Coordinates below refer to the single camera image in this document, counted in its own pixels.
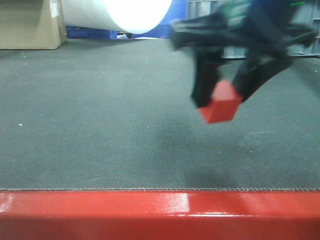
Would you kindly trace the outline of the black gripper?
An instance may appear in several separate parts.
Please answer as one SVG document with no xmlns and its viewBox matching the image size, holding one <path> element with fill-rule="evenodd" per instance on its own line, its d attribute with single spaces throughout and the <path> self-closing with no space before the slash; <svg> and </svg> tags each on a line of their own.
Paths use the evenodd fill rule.
<svg viewBox="0 0 320 240">
<path fill-rule="evenodd" d="M 310 46 L 316 37 L 313 27 L 293 22 L 307 0 L 221 0 L 205 16 L 174 20 L 170 40 L 175 50 L 194 51 L 195 81 L 191 98 L 197 108 L 206 107 L 220 79 L 226 47 L 247 48 L 232 85 L 247 101 L 268 80 L 288 69 L 293 60 L 287 49 Z"/>
</svg>

